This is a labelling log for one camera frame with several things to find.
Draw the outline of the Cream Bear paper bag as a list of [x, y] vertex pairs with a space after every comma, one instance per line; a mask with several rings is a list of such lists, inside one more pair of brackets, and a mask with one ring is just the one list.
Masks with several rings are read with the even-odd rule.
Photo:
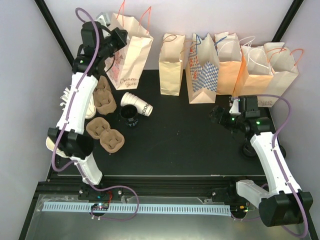
[[105, 61], [106, 75], [116, 90], [137, 89], [139, 79], [145, 67], [154, 38], [151, 36], [149, 26], [143, 27], [142, 20], [133, 16], [125, 16], [125, 2], [118, 13], [113, 13], [109, 29], [119, 28], [126, 30], [126, 46], [115, 53], [115, 57]]

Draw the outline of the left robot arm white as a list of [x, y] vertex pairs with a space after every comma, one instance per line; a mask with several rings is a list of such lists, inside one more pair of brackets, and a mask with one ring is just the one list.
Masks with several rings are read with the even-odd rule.
[[70, 93], [56, 127], [50, 127], [47, 135], [54, 143], [52, 168], [56, 172], [64, 170], [55, 163], [56, 151], [63, 151], [70, 159], [68, 164], [74, 164], [83, 182], [91, 185], [89, 193], [101, 200], [108, 188], [100, 182], [103, 174], [93, 156], [94, 141], [84, 135], [85, 116], [99, 78], [105, 73], [105, 60], [127, 45], [128, 32], [118, 27], [109, 30], [97, 21], [88, 21], [80, 34], [82, 44], [72, 65]]

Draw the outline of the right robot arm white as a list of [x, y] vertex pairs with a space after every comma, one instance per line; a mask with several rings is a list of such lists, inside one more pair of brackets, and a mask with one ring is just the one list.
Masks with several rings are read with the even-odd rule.
[[262, 116], [258, 96], [242, 95], [230, 100], [230, 108], [215, 106], [209, 113], [212, 122], [231, 132], [245, 135], [242, 154], [258, 157], [266, 176], [268, 189], [252, 180], [240, 180], [228, 187], [228, 198], [234, 202], [242, 198], [258, 208], [267, 227], [307, 224], [307, 211], [313, 203], [310, 192], [304, 192], [289, 170], [269, 117]]

